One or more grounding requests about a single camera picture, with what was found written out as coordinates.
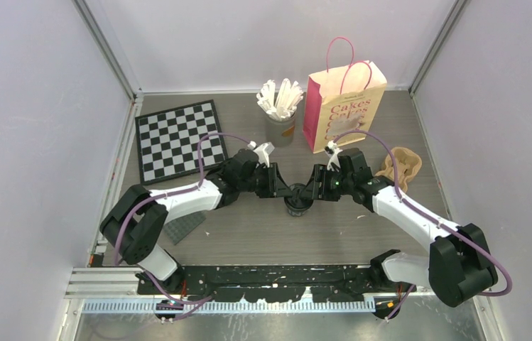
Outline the single black cup lid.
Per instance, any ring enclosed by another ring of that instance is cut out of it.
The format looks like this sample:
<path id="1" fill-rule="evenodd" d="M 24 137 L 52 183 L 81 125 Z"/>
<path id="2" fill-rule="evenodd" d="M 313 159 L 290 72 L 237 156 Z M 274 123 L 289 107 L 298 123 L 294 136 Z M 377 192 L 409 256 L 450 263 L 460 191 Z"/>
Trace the single black cup lid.
<path id="1" fill-rule="evenodd" d="M 294 183 L 290 187 L 293 188 L 294 196 L 292 198 L 293 199 L 296 199 L 296 198 L 298 199 L 299 198 L 299 194 L 300 194 L 300 190 L 303 189 L 305 187 L 305 185 L 303 185 L 301 183 Z"/>

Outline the single black coffee cup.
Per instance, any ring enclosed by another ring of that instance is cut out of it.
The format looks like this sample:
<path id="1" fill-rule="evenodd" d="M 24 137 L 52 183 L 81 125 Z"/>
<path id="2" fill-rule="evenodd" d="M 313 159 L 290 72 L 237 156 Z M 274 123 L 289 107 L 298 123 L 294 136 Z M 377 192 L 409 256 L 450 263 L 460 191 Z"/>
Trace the single black coffee cup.
<path id="1" fill-rule="evenodd" d="M 284 199 L 286 205 L 287 213 L 291 217 L 302 217 L 312 206 L 312 200 L 304 200 L 301 198 L 293 199 L 291 197 L 286 197 Z"/>

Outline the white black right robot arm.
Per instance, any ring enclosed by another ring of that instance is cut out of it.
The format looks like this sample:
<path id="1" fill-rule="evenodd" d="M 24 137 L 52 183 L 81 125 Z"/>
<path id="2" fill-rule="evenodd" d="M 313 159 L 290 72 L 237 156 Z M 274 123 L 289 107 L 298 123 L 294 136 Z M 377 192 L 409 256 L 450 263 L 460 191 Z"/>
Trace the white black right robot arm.
<path id="1" fill-rule="evenodd" d="M 371 285 L 389 291 L 398 282 L 429 288 L 445 304 L 457 307 L 498 282 L 483 231 L 460 226 L 414 202 L 393 181 L 372 174 L 358 148 L 327 149 L 328 164 L 317 164 L 295 197 L 302 202 L 337 202 L 344 195 L 386 218 L 414 238 L 427 256 L 391 250 L 371 260 Z"/>

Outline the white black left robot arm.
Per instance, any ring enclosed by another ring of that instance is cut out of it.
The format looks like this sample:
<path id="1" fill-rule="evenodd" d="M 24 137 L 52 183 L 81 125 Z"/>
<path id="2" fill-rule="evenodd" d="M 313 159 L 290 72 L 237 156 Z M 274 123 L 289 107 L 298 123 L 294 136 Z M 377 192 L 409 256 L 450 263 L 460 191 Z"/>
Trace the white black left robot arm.
<path id="1" fill-rule="evenodd" d="M 182 285 L 180 264 L 157 245 L 163 226 L 178 218 L 217 210 L 235 202 L 241 193 L 259 198 L 292 196 L 268 154 L 248 149 L 210 169 L 205 179 L 172 190 L 131 186 L 102 220 L 99 230 L 129 265 L 143 268 L 166 294 Z"/>

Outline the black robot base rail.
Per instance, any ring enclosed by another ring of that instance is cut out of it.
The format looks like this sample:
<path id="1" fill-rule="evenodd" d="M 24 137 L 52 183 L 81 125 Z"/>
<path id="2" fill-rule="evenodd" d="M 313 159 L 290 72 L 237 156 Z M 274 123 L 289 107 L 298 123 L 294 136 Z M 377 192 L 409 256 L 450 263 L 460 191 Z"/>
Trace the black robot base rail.
<path id="1" fill-rule="evenodd" d="M 140 295 L 182 295 L 186 301 L 288 303 L 310 293 L 316 303 L 358 302 L 370 293 L 398 295 L 414 291 L 382 271 L 364 265 L 182 266 L 155 286 L 145 272 L 137 274 Z"/>

